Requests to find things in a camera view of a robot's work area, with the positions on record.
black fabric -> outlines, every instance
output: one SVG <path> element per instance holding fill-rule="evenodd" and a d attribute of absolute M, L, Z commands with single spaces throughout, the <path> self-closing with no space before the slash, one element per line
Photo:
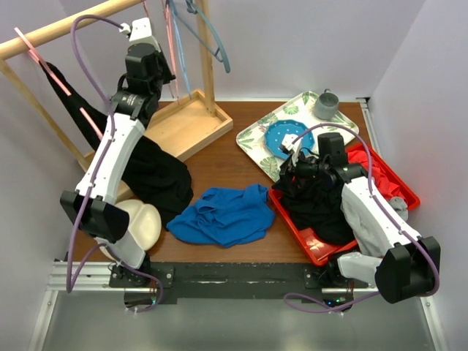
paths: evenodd
<path fill-rule="evenodd" d="M 80 108 L 86 110 L 101 132 L 105 130 L 107 116 L 90 106 L 68 84 L 57 67 L 50 63 L 48 65 L 72 95 L 68 97 L 44 70 L 49 83 L 89 145 L 96 151 L 100 140 L 80 112 Z M 150 203 L 158 209 L 164 227 L 175 216 L 181 214 L 193 198 L 192 177 L 186 165 L 164 152 L 154 141 L 145 136 L 141 137 L 135 146 L 122 180 L 144 203 Z"/>
<path fill-rule="evenodd" d="M 341 211 L 343 186 L 329 187 L 322 179 L 297 180 L 292 184 L 277 181 L 274 189 L 283 192 L 281 204 L 299 229 L 312 228 L 326 243 L 345 245 L 354 240 L 351 227 Z"/>
<path fill-rule="evenodd" d="M 55 80 L 49 76 L 47 71 L 42 68 L 44 71 L 49 83 L 52 85 L 53 90 L 61 100 L 64 107 L 67 109 L 68 113 L 73 118 L 73 121 L 77 125 L 78 129 L 81 131 L 81 134 L 85 137 L 88 144 L 93 148 L 93 150 L 97 150 L 100 140 L 97 137 L 94 129 L 88 123 L 86 118 L 84 118 L 83 114 L 80 112 L 80 108 L 83 107 L 85 111 L 89 114 L 91 119 L 97 125 L 99 130 L 104 133 L 105 125 L 107 123 L 107 116 L 103 113 L 96 110 L 92 107 L 84 98 L 82 98 L 79 93 L 74 90 L 74 88 L 67 82 L 64 75 L 59 71 L 57 67 L 55 67 L 50 62 L 47 63 L 52 72 L 54 72 L 57 78 L 67 87 L 72 95 L 69 97 L 61 90 L 60 86 L 55 82 Z"/>

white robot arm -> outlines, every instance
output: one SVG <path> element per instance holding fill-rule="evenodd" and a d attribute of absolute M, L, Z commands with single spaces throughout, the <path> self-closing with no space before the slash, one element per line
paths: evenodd
<path fill-rule="evenodd" d="M 148 260 L 147 255 L 129 231 L 129 214 L 114 205 L 130 155 L 158 108 L 162 85 L 175 77 L 152 34 L 148 18 L 135 20 L 132 26 L 125 23 L 122 26 L 121 32 L 129 36 L 130 46 L 125 58 L 127 73 L 121 77 L 118 91 L 111 98 L 114 133 L 111 123 L 107 123 L 89 169 L 74 192 L 62 193 L 60 202 L 68 217 L 75 221 L 91 185 L 80 229 L 98 243 L 106 244 L 128 266 L 141 270 L 143 262 Z M 99 164 L 104 152 L 105 157 Z M 96 178 L 91 182 L 94 172 L 97 172 Z"/>
<path fill-rule="evenodd" d="M 280 177 L 286 182 L 293 182 L 296 176 L 325 177 L 330 186 L 343 186 L 341 207 L 359 245 L 359 251 L 334 257 L 329 265 L 329 269 L 335 270 L 332 275 L 376 285 L 390 303 L 430 291 L 434 286 L 432 270 L 413 243 L 401 233 L 405 231 L 414 238 L 439 269 L 440 246 L 437 241 L 432 237 L 422 238 L 403 221 L 372 181 L 372 194 L 389 214 L 390 220 L 371 196 L 366 170 L 360 164 L 348 163 L 343 137 L 339 133 L 319 135 L 320 155 L 318 162 L 313 163 L 304 155 L 298 155 L 300 146 L 291 142 L 296 138 L 284 138 L 282 147 L 290 156 L 281 167 Z"/>

red tray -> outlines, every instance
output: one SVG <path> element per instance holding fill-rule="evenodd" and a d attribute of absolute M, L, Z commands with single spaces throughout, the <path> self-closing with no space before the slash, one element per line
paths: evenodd
<path fill-rule="evenodd" d="M 381 167 L 381 169 L 385 171 L 388 180 L 400 186 L 401 193 L 404 195 L 405 200 L 407 201 L 408 211 L 418 207 L 420 205 L 420 200 L 416 194 L 396 175 L 395 172 L 392 171 L 392 169 L 384 162 L 383 159 L 380 158 L 374 149 L 372 149 L 370 146 L 369 149 L 371 151 L 372 157 L 374 158 L 374 161 Z M 347 151 L 355 150 L 364 151 L 364 147 L 361 144 L 357 144 L 347 149 Z M 327 244 L 321 241 L 311 228 L 298 230 L 289 217 L 289 211 L 281 206 L 280 200 L 283 196 L 282 192 L 279 190 L 269 189 L 268 194 L 276 209 L 283 217 L 283 220 L 286 222 L 286 225 L 289 227 L 291 233 L 294 234 L 297 241 L 307 256 L 310 257 L 314 265 L 326 265 L 328 262 L 328 256 L 331 254 L 346 251 L 358 245 L 356 240 L 351 241 L 349 244 L 344 246 Z"/>

wooden tray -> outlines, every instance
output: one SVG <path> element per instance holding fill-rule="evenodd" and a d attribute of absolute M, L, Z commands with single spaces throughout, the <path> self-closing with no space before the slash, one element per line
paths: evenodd
<path fill-rule="evenodd" d="M 185 161 L 217 138 L 233 128 L 233 120 L 218 105 L 212 116 L 205 104 L 205 94 L 196 89 L 192 99 L 185 96 L 179 101 L 158 110 L 151 119 L 145 136 L 157 143 L 162 150 Z M 91 164 L 94 151 L 85 155 Z M 87 170 L 87 165 L 80 162 Z M 132 190 L 121 181 L 118 187 L 117 202 L 133 196 Z"/>

white corner wall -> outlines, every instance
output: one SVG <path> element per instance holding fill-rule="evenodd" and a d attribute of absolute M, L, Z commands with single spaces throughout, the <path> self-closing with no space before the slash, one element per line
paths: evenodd
<path fill-rule="evenodd" d="M 426 0 L 370 100 L 388 163 L 420 196 L 411 224 L 442 247 L 437 309 L 452 351 L 468 344 L 468 4 Z"/>
<path fill-rule="evenodd" d="M 60 0 L 68 15 L 101 1 Z M 195 25 L 185 1 L 175 3 Z M 212 23 L 232 68 L 226 74 L 214 61 L 216 98 L 290 98 L 324 88 L 341 99 L 370 96 L 422 4 L 423 0 L 211 0 Z M 156 36 L 168 54 L 161 1 L 148 0 L 148 6 Z M 134 6 L 112 18 L 129 23 L 143 16 L 143 6 Z M 201 87 L 198 41 L 179 26 L 192 89 Z M 106 27 L 90 26 L 79 37 L 99 80 L 113 94 L 124 72 L 127 44 Z M 179 85 L 185 94 L 183 79 Z M 165 89 L 163 97 L 169 96 Z"/>
<path fill-rule="evenodd" d="M 0 40 L 65 16 L 56 0 L 3 1 Z M 78 70 L 69 37 L 39 49 L 78 91 L 95 99 Z M 8 60 L 82 151 L 89 149 L 44 74 L 25 55 Z M 27 350 L 53 259 L 67 250 L 71 224 L 59 204 L 62 190 L 82 175 L 42 117 L 0 74 L 0 350 Z"/>

